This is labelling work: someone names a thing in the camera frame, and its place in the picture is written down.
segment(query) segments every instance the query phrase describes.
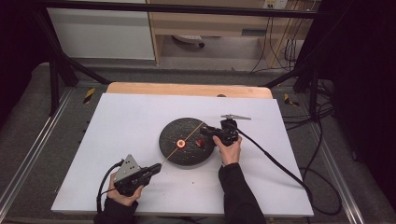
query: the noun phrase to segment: black metal frame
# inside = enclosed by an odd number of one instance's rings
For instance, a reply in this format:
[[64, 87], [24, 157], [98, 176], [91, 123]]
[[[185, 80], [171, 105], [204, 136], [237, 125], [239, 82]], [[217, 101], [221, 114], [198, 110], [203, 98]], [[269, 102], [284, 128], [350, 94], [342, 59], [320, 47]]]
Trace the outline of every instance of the black metal frame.
[[[338, 15], [331, 12], [316, 11], [293, 11], [293, 10], [273, 10], [257, 8], [239, 8], [239, 7], [203, 7], [203, 6], [182, 6], [182, 5], [157, 5], [157, 4], [134, 4], [134, 3], [108, 3], [108, 2], [84, 2], [84, 1], [65, 1], [65, 0], [35, 0], [31, 7], [35, 23], [41, 29], [50, 46], [50, 63], [51, 73], [51, 115], [59, 105], [59, 88], [58, 74], [63, 78], [66, 86], [76, 86], [78, 79], [72, 69], [75, 68], [85, 75], [92, 77], [102, 84], [109, 84], [111, 81], [100, 77], [90, 69], [75, 62], [69, 58], [62, 50], [62, 47], [52, 32], [50, 26], [43, 19], [42, 10], [47, 7], [52, 8], [72, 8], [72, 9], [90, 9], [90, 10], [115, 10], [115, 11], [144, 11], [144, 12], [168, 12], [168, 13], [195, 13], [195, 14], [213, 14], [213, 15], [235, 15], [235, 16], [254, 16], [254, 17], [280, 17], [280, 18], [300, 18], [300, 19], [320, 19], [335, 21]], [[309, 66], [306, 63], [295, 67], [285, 76], [280, 77], [262, 87], [273, 88], [277, 84], [287, 80], [290, 77], [299, 76], [302, 71]], [[318, 81], [317, 73], [313, 78]]]

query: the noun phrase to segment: wooden panel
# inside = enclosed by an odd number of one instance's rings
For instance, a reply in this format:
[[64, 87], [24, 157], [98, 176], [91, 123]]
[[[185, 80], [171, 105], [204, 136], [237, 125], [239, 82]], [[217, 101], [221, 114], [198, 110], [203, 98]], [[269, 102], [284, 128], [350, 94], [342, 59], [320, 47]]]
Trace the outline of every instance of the wooden panel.
[[195, 95], [272, 99], [267, 88], [246, 86], [187, 85], [160, 83], [114, 82], [107, 88], [107, 93], [161, 94], [161, 95]]

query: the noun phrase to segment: white table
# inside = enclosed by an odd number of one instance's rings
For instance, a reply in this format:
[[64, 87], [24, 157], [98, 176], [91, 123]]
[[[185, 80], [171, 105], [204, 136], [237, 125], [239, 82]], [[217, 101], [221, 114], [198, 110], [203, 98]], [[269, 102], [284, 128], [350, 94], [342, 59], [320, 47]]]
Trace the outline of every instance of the white table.
[[[97, 190], [114, 163], [127, 154], [132, 154], [142, 167], [162, 162], [159, 136], [169, 122], [196, 118], [219, 127], [220, 115], [224, 114], [252, 118], [238, 120], [238, 127], [300, 177], [276, 100], [105, 93], [51, 210], [65, 214], [95, 213]], [[242, 142], [242, 150], [240, 164], [245, 178], [266, 216], [313, 216], [306, 193], [298, 183], [247, 139]], [[192, 167], [166, 162], [144, 188], [136, 214], [221, 216], [220, 165], [216, 148], [208, 160]]]

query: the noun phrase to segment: black disc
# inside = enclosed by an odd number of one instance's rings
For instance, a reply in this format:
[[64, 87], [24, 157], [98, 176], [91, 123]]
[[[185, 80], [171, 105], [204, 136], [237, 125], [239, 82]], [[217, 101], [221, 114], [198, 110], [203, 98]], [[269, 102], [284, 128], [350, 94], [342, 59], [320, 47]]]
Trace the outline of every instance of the black disc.
[[[184, 118], [176, 119], [166, 125], [160, 135], [160, 149], [165, 158], [176, 148], [176, 152], [168, 160], [177, 165], [196, 165], [209, 158], [215, 148], [215, 143], [200, 134], [200, 128], [207, 126], [201, 123], [198, 119]], [[185, 141], [185, 146], [178, 147], [177, 141], [184, 141], [190, 134], [191, 136]]]

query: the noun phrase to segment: black fabric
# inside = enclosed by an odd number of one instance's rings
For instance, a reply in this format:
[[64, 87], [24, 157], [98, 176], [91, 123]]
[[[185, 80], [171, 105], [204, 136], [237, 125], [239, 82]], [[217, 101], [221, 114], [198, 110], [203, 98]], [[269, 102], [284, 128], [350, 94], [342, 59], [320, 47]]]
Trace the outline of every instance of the black fabric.
[[93, 222], [95, 224], [131, 224], [134, 223], [134, 212], [138, 206], [137, 202], [134, 202], [132, 206], [125, 206], [120, 203], [116, 203], [114, 200], [106, 198], [105, 210], [102, 213], [97, 214]]
[[239, 163], [219, 169], [224, 190], [224, 214], [227, 224], [265, 223], [264, 214], [242, 173]]
[[7, 0], [0, 6], [0, 127], [20, 100], [32, 70], [49, 61], [45, 38], [28, 12], [32, 1]]

